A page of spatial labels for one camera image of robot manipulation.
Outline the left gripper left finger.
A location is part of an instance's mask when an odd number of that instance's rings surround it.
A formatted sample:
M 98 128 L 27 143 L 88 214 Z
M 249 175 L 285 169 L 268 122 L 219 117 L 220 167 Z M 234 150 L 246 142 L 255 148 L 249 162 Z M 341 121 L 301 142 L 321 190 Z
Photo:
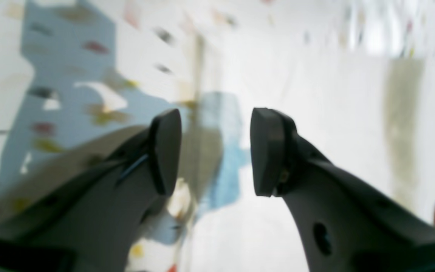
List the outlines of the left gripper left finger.
M 169 109 L 110 156 L 0 224 L 0 272 L 123 272 L 137 229 L 174 192 L 181 114 Z

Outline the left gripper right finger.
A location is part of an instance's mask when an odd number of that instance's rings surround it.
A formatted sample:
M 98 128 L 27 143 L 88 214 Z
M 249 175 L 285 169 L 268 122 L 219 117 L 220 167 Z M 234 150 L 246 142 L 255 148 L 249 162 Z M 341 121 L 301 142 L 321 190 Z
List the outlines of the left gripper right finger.
M 435 228 L 328 160 L 291 117 L 256 107 L 255 194 L 281 197 L 311 272 L 435 272 Z

